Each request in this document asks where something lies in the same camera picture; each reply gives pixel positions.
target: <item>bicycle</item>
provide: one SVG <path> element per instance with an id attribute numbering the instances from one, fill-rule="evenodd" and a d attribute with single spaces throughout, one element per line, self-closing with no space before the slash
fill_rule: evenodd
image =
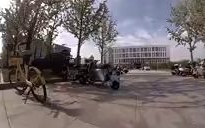
<path id="1" fill-rule="evenodd" d="M 30 92 L 32 92 L 34 98 L 41 103 L 44 103 L 47 99 L 46 82 L 44 77 L 41 75 L 41 71 L 29 64 L 29 58 L 31 57 L 30 50 L 20 50 L 20 46 L 24 43 L 18 44 L 18 51 L 16 56 L 9 58 L 9 82 L 25 82 L 26 84 L 22 87 L 15 87 L 19 95 L 23 95 L 27 91 L 25 102 L 27 101 Z M 37 89 L 42 87 L 41 95 L 37 94 Z"/>

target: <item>sky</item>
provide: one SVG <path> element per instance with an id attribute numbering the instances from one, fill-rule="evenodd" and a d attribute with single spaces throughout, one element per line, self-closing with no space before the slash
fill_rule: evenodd
<path id="1" fill-rule="evenodd" d="M 0 8 L 7 7 L 10 0 L 0 0 Z M 170 5 L 177 0 L 108 0 L 110 15 L 117 22 L 119 35 L 114 46 L 127 45 L 170 45 L 171 60 L 189 59 L 188 49 L 183 46 L 176 47 L 176 42 L 168 39 L 166 19 L 170 15 Z M 72 48 L 76 56 L 77 39 L 65 30 L 55 40 L 57 44 L 66 44 Z M 81 56 L 94 55 L 100 59 L 98 48 L 92 41 L 86 41 L 81 47 Z M 197 45 L 194 51 L 195 58 L 205 58 L 205 46 Z"/>

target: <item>bicycle wheel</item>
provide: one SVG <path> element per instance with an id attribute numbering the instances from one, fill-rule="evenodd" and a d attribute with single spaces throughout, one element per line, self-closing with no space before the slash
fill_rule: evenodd
<path id="1" fill-rule="evenodd" d="M 30 67 L 28 72 L 28 79 L 33 84 L 31 87 L 31 92 L 34 98 L 41 103 L 44 103 L 47 99 L 47 91 L 45 86 L 45 80 L 41 76 L 40 70 L 35 67 Z"/>
<path id="2" fill-rule="evenodd" d="M 20 71 L 17 71 L 16 74 L 16 69 L 12 69 L 9 72 L 9 82 L 10 84 L 14 83 L 14 82 L 20 82 L 21 81 L 21 73 Z M 22 95 L 25 90 L 27 89 L 27 86 L 23 86 L 23 87 L 14 87 L 19 95 Z"/>

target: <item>paved ground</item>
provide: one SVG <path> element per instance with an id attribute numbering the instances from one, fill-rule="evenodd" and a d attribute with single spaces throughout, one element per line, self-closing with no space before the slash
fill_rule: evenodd
<path id="1" fill-rule="evenodd" d="M 205 80 L 131 71 L 118 91 L 48 85 L 46 105 L 0 91 L 0 128 L 205 128 Z"/>

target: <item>car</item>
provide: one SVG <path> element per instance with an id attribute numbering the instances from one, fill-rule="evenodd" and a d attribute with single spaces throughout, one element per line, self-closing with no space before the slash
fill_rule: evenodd
<path id="1" fill-rule="evenodd" d="M 149 66 L 144 66 L 144 67 L 143 67 L 143 70 L 149 71 L 149 70 L 150 70 L 150 67 L 149 67 Z"/>

